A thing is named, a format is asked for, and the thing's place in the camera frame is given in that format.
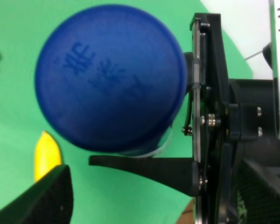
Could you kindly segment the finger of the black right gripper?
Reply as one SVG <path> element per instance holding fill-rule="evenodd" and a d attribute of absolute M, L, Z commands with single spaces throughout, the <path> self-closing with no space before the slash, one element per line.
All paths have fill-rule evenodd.
<path fill-rule="evenodd" d="M 193 158 L 129 158 L 92 155 L 89 165 L 136 174 L 195 197 L 200 192 L 199 164 Z"/>

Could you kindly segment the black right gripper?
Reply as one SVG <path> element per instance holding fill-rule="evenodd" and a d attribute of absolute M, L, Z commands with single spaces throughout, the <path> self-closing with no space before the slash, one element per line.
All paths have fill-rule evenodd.
<path fill-rule="evenodd" d="M 192 52 L 185 52 L 189 102 L 182 133 L 192 138 L 199 164 L 200 192 L 194 223 L 236 224 L 233 163 L 240 138 L 240 108 L 235 103 L 225 57 L 221 16 L 195 13 L 190 23 Z"/>

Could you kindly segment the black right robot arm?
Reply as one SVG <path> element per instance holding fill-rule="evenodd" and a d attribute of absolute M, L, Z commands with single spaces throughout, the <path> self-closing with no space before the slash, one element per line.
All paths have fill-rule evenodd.
<path fill-rule="evenodd" d="M 91 166 L 143 176 L 194 199 L 196 224 L 280 224 L 280 139 L 272 80 L 228 77 L 219 14 L 196 13 L 182 132 L 190 158 L 93 155 Z"/>

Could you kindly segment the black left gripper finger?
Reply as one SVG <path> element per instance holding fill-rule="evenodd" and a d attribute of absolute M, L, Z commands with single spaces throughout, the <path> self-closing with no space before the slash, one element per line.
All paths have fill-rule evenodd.
<path fill-rule="evenodd" d="M 0 224 L 69 224 L 73 204 L 70 167 L 58 165 L 0 210 Z"/>

